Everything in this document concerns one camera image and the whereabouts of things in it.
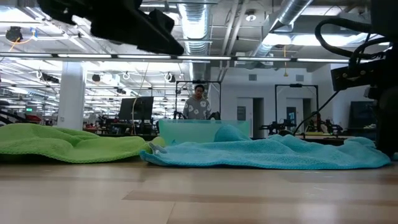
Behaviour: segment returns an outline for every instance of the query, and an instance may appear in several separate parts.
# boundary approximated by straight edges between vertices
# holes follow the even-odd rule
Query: teal towel
[[[306,142],[291,135],[252,141],[232,126],[220,128],[214,142],[150,147],[152,154],[141,151],[141,159],[160,166],[318,170],[377,168],[391,163],[366,138],[347,139],[342,146]]]

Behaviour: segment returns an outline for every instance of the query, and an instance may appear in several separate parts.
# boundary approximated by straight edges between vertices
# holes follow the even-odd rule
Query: monitor screen
[[[120,120],[132,120],[132,105],[135,98],[122,99],[119,111]],[[152,108],[154,105],[154,98],[152,96],[145,96],[137,98],[134,105],[134,120],[149,120],[152,117]]]

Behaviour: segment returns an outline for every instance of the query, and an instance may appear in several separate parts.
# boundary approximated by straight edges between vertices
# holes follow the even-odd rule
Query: desk
[[[1,223],[397,223],[398,166],[186,169],[2,164]]]
[[[83,128],[83,131],[87,131],[89,133],[94,133],[94,134],[96,134],[97,131],[101,131],[101,134],[103,134],[104,131],[106,131],[106,130],[103,130],[101,128]]]

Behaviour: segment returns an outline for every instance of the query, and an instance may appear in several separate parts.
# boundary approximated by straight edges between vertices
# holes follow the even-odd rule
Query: cable
[[[15,45],[18,43],[18,40],[19,40],[19,37],[17,38],[17,40],[15,42],[13,42],[14,44],[11,46],[11,48],[8,50],[8,52],[11,52],[13,50]]]
[[[380,44],[380,43],[385,43],[385,42],[390,42],[390,40],[387,37],[381,37],[381,38],[370,40],[370,41],[367,41],[367,42],[361,44],[357,49],[354,50],[354,52],[349,57],[349,66],[355,65],[357,63],[358,58],[363,58],[363,57],[361,57],[361,55],[368,55],[368,54],[361,53],[365,50],[366,47]],[[366,59],[374,59],[376,57],[382,57],[382,56],[383,56],[383,54],[380,54],[380,53],[370,54],[370,57],[366,58]]]
[[[26,43],[28,43],[29,41],[31,41],[31,40],[33,39],[34,36],[35,36],[35,32],[32,33],[32,37],[30,37],[29,40],[25,40],[25,41],[23,41],[23,42],[18,42],[18,40],[19,40],[19,37],[18,37],[18,39],[17,39],[15,42],[10,41],[10,40],[8,40],[8,42],[13,43],[14,45],[16,45],[16,44],[26,44]]]
[[[337,93],[339,93],[340,91],[337,91],[337,92],[335,92],[331,97],[329,97],[329,99],[328,100],[326,100],[326,102],[318,109],[318,110],[316,110],[316,112],[313,112],[312,114],[311,114],[311,116],[309,116],[309,117],[307,117],[307,118],[305,118],[304,120],[302,120],[301,122],[300,122],[300,124],[298,124],[297,125],[297,127],[296,127],[296,130],[294,130],[294,132],[293,132],[293,136],[295,136],[296,135],[296,133],[297,133],[297,131],[299,130],[299,128],[301,127],[301,125],[303,125],[303,123],[304,122],[306,122],[306,121],[308,121],[309,119],[311,119],[314,115],[316,115],[316,114],[318,114],[336,95],[337,95]]]
[[[342,19],[342,18],[331,18],[331,19],[326,19],[324,21],[321,21],[315,28],[315,37],[319,41],[319,43],[322,45],[323,48],[327,49],[331,53],[345,56],[345,57],[351,57],[353,52],[349,50],[344,50],[339,47],[334,47],[330,44],[328,44],[324,38],[322,37],[321,33],[321,28],[325,24],[333,24],[336,26],[344,27],[347,29],[351,29],[354,31],[358,32],[364,32],[364,33],[372,33],[372,26],[370,24],[365,24],[362,22],[354,22],[348,19]],[[372,59],[374,55],[373,54],[359,54],[358,57],[360,58],[365,58],[365,59]]]
[[[328,10],[326,10],[326,12],[325,12],[323,15],[325,16],[326,14],[328,14],[328,12],[329,12],[331,9],[333,9],[334,7],[338,7],[342,12],[344,12],[344,10],[343,10],[340,6],[334,5],[334,6],[330,7]]]
[[[145,77],[147,76],[148,68],[149,68],[149,62],[147,64],[147,69],[145,70],[145,74],[144,74],[144,77],[142,78],[139,90],[137,92],[137,97],[134,99],[134,103],[132,104],[132,113],[131,113],[132,114],[132,130],[131,131],[134,130],[134,134],[136,134],[136,125],[134,124],[134,107],[136,105],[137,99],[139,98],[139,93],[141,92],[142,86],[144,84]]]

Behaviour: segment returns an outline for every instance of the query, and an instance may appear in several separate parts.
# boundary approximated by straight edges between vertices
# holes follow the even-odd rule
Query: black equipment
[[[91,21],[91,33],[115,44],[132,44],[157,54],[182,55],[184,48],[173,38],[174,20],[159,10],[147,15],[142,0],[37,0],[51,18],[76,25],[72,16]]]
[[[284,119],[282,124],[278,124],[278,122],[273,121],[270,125],[262,125],[260,130],[268,130],[268,135],[280,134],[285,136],[286,134],[292,134],[290,131],[286,130],[286,128],[296,127],[296,124],[293,124],[291,120]]]
[[[393,156],[396,151],[395,132],[391,127],[398,126],[398,76],[394,74],[398,60],[398,27],[395,25],[398,14],[398,1],[371,0],[371,24],[354,22],[342,18],[322,21],[315,28],[315,36],[328,51],[349,57],[347,67],[331,71],[333,89],[336,92],[354,86],[370,85],[365,96],[374,100],[373,111],[377,118],[376,146],[377,149]],[[358,32],[368,33],[365,43],[354,52],[329,45],[321,34],[325,24],[333,24]],[[371,39],[370,34],[384,37]],[[363,53],[366,47],[390,42],[391,49],[376,54]],[[368,63],[360,63],[361,59],[375,59]]]
[[[132,106],[134,104],[135,98],[126,98],[122,99],[122,103],[120,106],[120,111],[119,111],[119,119],[120,120],[126,120],[130,121],[132,120]],[[145,120],[151,120],[152,119],[152,109],[154,106],[154,97],[153,96],[145,96],[145,97],[139,97],[136,100],[136,104],[134,105],[134,120],[140,120],[141,122],[139,123],[139,128],[135,129],[134,134],[145,134],[149,133],[152,130],[152,125],[148,124],[146,125]],[[122,126],[135,126],[135,122],[132,121],[131,124],[123,124]]]
[[[349,107],[348,128],[364,128],[376,124],[372,101],[352,101]]]
[[[328,128],[329,134],[341,135],[343,128],[338,124],[332,124],[329,119],[326,122],[321,121],[321,124],[324,124]]]
[[[132,120],[132,105],[135,98],[122,99],[119,111],[120,120]],[[152,108],[154,107],[154,98],[152,96],[145,96],[137,98],[134,105],[134,120],[150,120],[152,118]]]
[[[23,117],[20,117],[20,116],[18,116],[16,114],[12,114],[12,113],[8,113],[8,112],[5,112],[5,111],[2,111],[1,110],[2,106],[9,106],[9,103],[7,101],[0,100],[0,114],[16,119],[18,123],[28,123],[29,122],[27,119],[25,119]],[[0,122],[3,122],[4,124],[13,124],[12,121],[10,121],[9,119],[4,118],[2,116],[0,116]]]
[[[11,42],[20,42],[23,39],[21,28],[12,26],[6,32],[6,39]]]

